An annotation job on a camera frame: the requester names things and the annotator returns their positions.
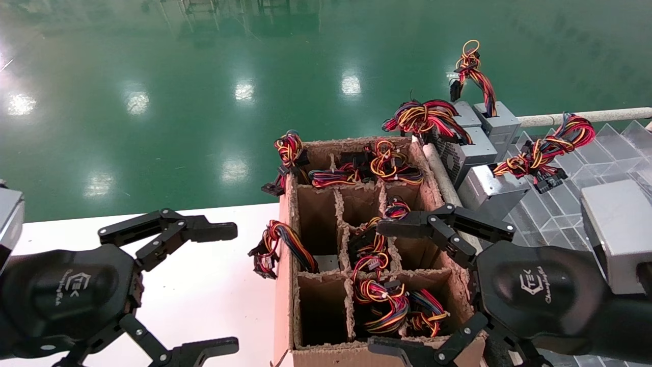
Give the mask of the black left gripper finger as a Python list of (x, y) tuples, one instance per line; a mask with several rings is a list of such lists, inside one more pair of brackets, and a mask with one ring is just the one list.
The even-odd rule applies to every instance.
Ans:
[(102, 351), (127, 334), (150, 358), (150, 366), (202, 366), (205, 361), (238, 352), (236, 337), (165, 346), (133, 313), (99, 316), (96, 313), (64, 313), (53, 320), (53, 338), (67, 351), (56, 366), (82, 366), (89, 355)]
[(238, 228), (233, 222), (210, 223), (203, 215), (184, 216), (166, 207), (101, 228), (98, 235), (102, 245), (119, 248), (154, 237), (135, 254), (138, 270), (153, 270), (188, 241), (233, 240)]

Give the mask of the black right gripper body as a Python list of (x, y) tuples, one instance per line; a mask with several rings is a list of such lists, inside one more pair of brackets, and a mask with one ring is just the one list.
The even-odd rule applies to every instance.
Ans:
[(477, 256), (476, 269), (480, 303), (510, 339), (650, 363), (650, 300), (614, 294), (591, 252), (501, 240)]

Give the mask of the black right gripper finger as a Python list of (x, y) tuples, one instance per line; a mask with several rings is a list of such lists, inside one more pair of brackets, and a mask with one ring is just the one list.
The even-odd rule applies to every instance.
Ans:
[(398, 357), (405, 366), (457, 366), (455, 359), (480, 332), (490, 329), (488, 318), (482, 313), (475, 313), (438, 349), (420, 342), (375, 336), (368, 339), (368, 351)]
[(505, 221), (465, 207), (444, 204), (435, 211), (412, 211), (401, 219), (382, 219), (377, 224), (377, 232), (386, 237), (430, 239), (457, 265), (470, 269), (479, 251), (459, 232), (496, 243), (499, 240), (512, 240), (515, 229)]

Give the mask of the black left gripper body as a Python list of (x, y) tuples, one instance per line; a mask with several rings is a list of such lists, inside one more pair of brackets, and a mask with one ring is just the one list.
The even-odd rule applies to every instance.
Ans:
[(137, 263), (115, 246), (12, 256), (2, 273), (2, 358), (98, 353), (123, 334), (119, 321), (143, 292)]

